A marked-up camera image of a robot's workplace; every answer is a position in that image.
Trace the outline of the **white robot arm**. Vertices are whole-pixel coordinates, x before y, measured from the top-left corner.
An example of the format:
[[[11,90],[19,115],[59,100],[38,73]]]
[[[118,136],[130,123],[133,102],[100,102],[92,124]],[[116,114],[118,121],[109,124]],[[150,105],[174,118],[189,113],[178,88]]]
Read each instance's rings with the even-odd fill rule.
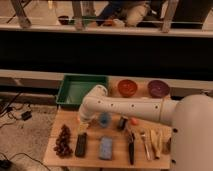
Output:
[[[180,101],[109,97],[102,85],[94,86],[79,108],[81,122],[96,112],[139,117],[172,127],[170,171],[213,171],[213,98],[197,94]]]

